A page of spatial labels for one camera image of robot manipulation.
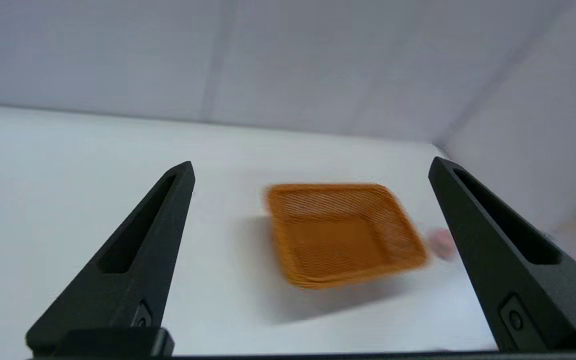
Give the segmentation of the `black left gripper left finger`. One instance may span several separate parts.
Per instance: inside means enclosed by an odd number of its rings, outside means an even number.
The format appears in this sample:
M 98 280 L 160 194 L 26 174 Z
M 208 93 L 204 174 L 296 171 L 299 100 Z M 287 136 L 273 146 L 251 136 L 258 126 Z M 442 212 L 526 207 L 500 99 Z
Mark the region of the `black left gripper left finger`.
M 33 357 L 172 355 L 162 321 L 194 185 L 190 161 L 161 176 L 27 331 Z

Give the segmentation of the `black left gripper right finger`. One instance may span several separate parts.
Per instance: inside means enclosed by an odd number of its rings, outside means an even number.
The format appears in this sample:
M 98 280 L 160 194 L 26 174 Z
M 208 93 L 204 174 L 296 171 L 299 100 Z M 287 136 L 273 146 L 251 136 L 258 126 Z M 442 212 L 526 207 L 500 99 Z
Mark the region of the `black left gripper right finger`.
M 455 162 L 428 178 L 498 349 L 576 351 L 576 260 Z

